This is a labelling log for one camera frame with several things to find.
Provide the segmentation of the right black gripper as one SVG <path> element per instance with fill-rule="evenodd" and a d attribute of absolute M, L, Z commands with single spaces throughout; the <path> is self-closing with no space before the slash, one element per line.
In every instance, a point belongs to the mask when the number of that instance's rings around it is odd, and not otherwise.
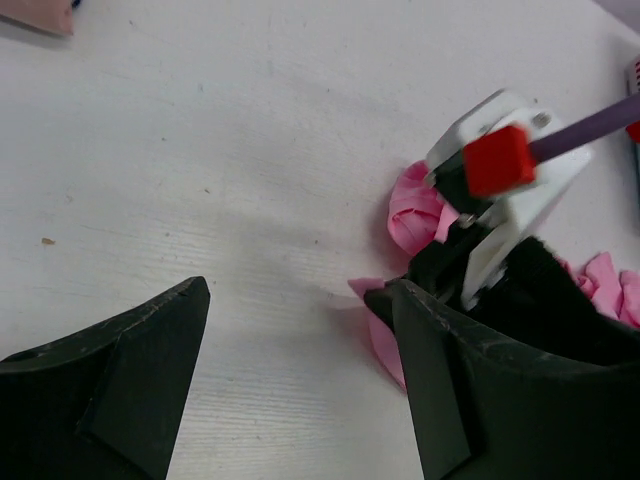
<path fill-rule="evenodd" d="M 499 279 L 462 304 L 471 251 L 488 236 L 481 226 L 449 228 L 410 261 L 407 279 L 469 318 L 516 341 L 564 358 L 601 366 L 639 360 L 639 334 L 599 313 L 569 273 L 535 237 L 520 242 Z"/>

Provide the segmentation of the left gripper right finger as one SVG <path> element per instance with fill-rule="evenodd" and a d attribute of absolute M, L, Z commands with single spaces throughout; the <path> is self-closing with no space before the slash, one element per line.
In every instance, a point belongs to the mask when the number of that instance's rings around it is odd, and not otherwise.
<path fill-rule="evenodd" d="M 366 292 L 393 327 L 426 479 L 635 479 L 639 334 L 580 322 L 559 352 L 406 280 Z"/>

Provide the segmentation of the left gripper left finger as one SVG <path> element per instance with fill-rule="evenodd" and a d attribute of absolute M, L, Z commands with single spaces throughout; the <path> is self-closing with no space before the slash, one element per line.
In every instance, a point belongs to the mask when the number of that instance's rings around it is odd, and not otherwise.
<path fill-rule="evenodd" d="M 209 303 L 191 277 L 3 359 L 2 478 L 166 478 Z"/>

